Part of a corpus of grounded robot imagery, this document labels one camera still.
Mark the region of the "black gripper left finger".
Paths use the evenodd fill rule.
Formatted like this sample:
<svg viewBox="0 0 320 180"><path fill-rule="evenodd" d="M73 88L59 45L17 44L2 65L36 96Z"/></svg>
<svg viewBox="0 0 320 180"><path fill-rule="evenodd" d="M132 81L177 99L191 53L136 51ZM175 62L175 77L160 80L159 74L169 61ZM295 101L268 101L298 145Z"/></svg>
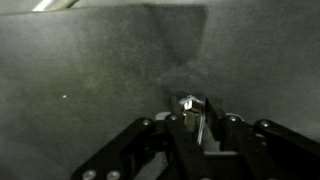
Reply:
<svg viewBox="0 0 320 180"><path fill-rule="evenodd" d="M157 180L213 180L202 144L184 124L182 98L172 98L171 111L136 119L80 165L71 180L134 180L158 153L167 158L167 167Z"/></svg>

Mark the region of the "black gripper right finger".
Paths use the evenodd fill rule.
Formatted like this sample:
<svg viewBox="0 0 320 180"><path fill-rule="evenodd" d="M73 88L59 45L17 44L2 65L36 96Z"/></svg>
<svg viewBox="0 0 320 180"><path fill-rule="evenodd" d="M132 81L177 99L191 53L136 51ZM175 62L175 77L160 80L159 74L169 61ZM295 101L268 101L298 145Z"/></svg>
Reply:
<svg viewBox="0 0 320 180"><path fill-rule="evenodd" d="M205 101L220 151L235 152L254 180L320 180L320 143L269 119L249 124Z"/></svg>

